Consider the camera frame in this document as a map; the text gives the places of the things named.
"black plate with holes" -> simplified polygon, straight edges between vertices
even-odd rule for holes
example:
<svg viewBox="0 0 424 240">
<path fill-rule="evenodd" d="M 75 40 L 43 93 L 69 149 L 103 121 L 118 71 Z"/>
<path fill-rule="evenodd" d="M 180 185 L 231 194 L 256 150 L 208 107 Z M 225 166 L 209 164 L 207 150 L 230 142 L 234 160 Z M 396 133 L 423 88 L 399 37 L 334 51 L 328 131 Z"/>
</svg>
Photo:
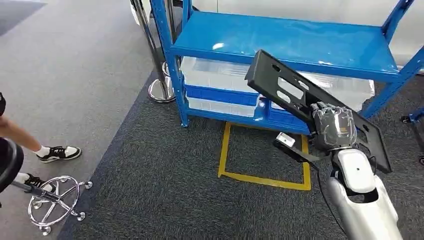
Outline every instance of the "black plate with holes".
<svg viewBox="0 0 424 240">
<path fill-rule="evenodd" d="M 293 85 L 297 89 L 296 92 L 301 92 L 301 96 L 293 91 L 289 92 L 287 89 L 281 88 L 279 86 L 279 78 Z M 311 108 L 309 107 L 311 104 L 324 102 L 351 109 L 264 50 L 259 50 L 256 53 L 245 79 L 248 80 L 247 85 L 251 88 L 303 120 L 311 133 L 316 131 Z M 365 135 L 364 138 L 358 137 L 356 140 L 356 143 L 360 146 L 359 149 L 365 147 L 369 150 L 368 159 L 372 166 L 377 166 L 377 169 L 385 174 L 391 173 L 392 167 L 380 129 L 356 111 L 352 111 L 356 127 Z"/>
</svg>

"person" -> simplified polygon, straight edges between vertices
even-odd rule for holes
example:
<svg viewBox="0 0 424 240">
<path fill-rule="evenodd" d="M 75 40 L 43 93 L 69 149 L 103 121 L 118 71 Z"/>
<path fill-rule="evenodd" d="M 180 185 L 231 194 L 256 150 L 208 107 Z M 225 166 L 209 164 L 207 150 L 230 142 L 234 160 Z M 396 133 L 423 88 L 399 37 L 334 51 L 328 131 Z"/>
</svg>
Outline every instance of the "person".
<svg viewBox="0 0 424 240">
<path fill-rule="evenodd" d="M 57 160 L 72 160 L 78 158 L 82 151 L 79 147 L 75 146 L 43 146 L 32 135 L 30 135 L 23 128 L 19 127 L 10 119 L 6 118 L 3 114 L 6 109 L 6 100 L 0 92 L 0 137 L 8 138 L 16 144 L 32 151 L 42 163 L 51 163 Z M 30 173 L 18 173 L 14 179 L 18 183 L 26 184 L 29 186 L 40 187 L 46 181 L 41 180 L 39 177 Z M 43 187 L 44 190 L 49 192 L 55 191 L 55 186 L 47 184 Z"/>
</svg>

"floor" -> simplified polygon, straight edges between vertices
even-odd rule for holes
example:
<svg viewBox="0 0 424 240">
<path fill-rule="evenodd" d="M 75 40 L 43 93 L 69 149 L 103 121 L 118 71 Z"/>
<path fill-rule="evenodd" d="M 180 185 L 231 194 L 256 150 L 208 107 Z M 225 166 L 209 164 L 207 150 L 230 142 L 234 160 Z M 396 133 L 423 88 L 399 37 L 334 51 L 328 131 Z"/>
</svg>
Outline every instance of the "floor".
<svg viewBox="0 0 424 240">
<path fill-rule="evenodd" d="M 152 80 L 153 65 L 129 1 L 0 0 L 0 20 L 10 13 L 2 11 L 5 5 L 21 14 L 0 23 L 0 91 L 7 100 L 5 114 L 44 145 L 83 148 L 79 159 L 51 164 L 40 163 L 26 151 L 22 171 L 44 179 L 72 175 L 79 180 L 95 172 L 95 185 L 83 194 L 79 207 L 88 209 L 90 201 L 96 204 L 87 210 L 87 221 L 70 218 L 61 238 L 342 236 L 314 176 L 309 193 L 216 178 L 223 123 L 194 118 L 190 128 L 181 128 L 174 103 L 155 104 L 146 97 L 142 88 Z M 399 227 L 411 239 L 424 234 L 423 174 L 411 130 L 398 119 L 423 103 L 420 89 L 423 79 L 416 78 L 372 119 L 384 128 L 395 172 L 382 177 L 400 210 Z M 234 128 L 232 134 L 229 170 L 264 177 L 271 172 L 274 177 L 299 181 L 295 174 L 299 169 L 292 161 L 284 165 L 271 161 L 279 156 L 266 144 L 272 134 L 242 128 Z M 179 142 L 181 138 L 188 141 Z M 261 148 L 240 150 L 248 140 L 252 149 L 258 147 L 255 140 L 269 147 L 268 163 L 272 164 L 263 165 Z M 240 158 L 252 162 L 236 165 L 234 160 Z M 269 171 L 285 168 L 293 172 Z M 131 193 L 118 181 L 138 192 Z M 4 239 L 58 236 L 60 225 L 46 238 L 29 222 L 29 196 L 9 188 L 0 200 Z"/>
<path fill-rule="evenodd" d="M 424 235 L 424 168 L 412 128 L 399 118 L 424 103 L 423 88 L 424 77 L 416 77 L 372 118 L 393 168 L 377 174 L 405 239 Z M 145 86 L 94 172 L 94 186 L 78 203 L 87 218 L 68 218 L 59 239 L 345 237 L 313 170 L 311 191 L 218 178 L 224 125 L 191 117 L 188 128 L 180 127 L 175 102 L 153 102 Z M 226 172 L 301 183 L 301 164 L 272 145 L 277 134 L 232 126 Z M 327 193 L 331 164 L 323 159 L 316 165 Z"/>
<path fill-rule="evenodd" d="M 0 0 L 5 115 L 43 145 L 83 149 L 50 164 L 25 151 L 22 172 L 88 179 L 152 71 L 148 51 L 129 1 Z M 14 188 L 1 194 L 2 239 L 46 239 L 29 221 L 29 199 Z"/>
</svg>

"shelf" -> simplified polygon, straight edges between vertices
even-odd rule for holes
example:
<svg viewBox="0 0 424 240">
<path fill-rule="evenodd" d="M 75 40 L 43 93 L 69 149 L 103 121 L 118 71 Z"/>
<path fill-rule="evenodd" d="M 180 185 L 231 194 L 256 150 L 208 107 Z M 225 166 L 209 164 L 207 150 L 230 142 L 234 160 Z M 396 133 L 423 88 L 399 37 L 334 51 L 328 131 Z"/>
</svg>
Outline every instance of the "shelf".
<svg viewBox="0 0 424 240">
<path fill-rule="evenodd" d="M 191 109 L 188 107 L 188 105 L 186 105 L 186 111 L 188 115 L 209 118 L 209 119 L 217 119 L 217 120 L 227 121 L 227 122 L 231 122 L 235 124 L 256 126 L 260 128 L 277 130 L 280 132 L 293 133 L 293 134 L 304 134 L 304 135 L 310 134 L 308 128 L 306 127 L 306 124 L 304 126 L 299 126 L 294 124 L 287 124 L 287 123 L 281 123 L 281 122 L 268 120 L 268 117 L 267 117 L 268 104 L 269 102 L 267 100 L 265 101 L 261 100 L 261 102 L 259 103 L 259 106 L 256 108 L 254 112 L 254 117 L 237 116 L 237 115 L 218 113 L 218 112 L 212 112 L 212 111 Z"/>
<path fill-rule="evenodd" d="M 394 82 L 380 27 L 195 11 L 171 51 L 250 64 L 264 49 L 297 71 Z"/>
</svg>

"dark gray carpet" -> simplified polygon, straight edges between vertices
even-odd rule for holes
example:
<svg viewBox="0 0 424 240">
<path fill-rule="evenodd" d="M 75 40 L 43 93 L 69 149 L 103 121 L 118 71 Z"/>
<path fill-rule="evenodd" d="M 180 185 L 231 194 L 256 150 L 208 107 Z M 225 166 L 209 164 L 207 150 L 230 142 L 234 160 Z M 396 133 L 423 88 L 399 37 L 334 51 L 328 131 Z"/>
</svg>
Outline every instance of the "dark gray carpet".
<svg viewBox="0 0 424 240">
<path fill-rule="evenodd" d="M 44 5 L 42 2 L 0 0 L 0 36 Z"/>
<path fill-rule="evenodd" d="M 405 239 L 424 235 L 424 166 L 411 128 L 424 79 L 412 80 L 372 120 L 384 133 L 394 172 L 382 175 Z M 141 91 L 84 191 L 83 222 L 70 217 L 59 239 L 343 238 L 318 188 L 296 191 L 217 178 L 224 122 L 192 118 L 180 127 L 175 103 Z M 272 147 L 276 133 L 232 127 L 227 171 L 302 181 L 301 167 Z M 318 163 L 326 179 L 329 163 Z"/>
</svg>

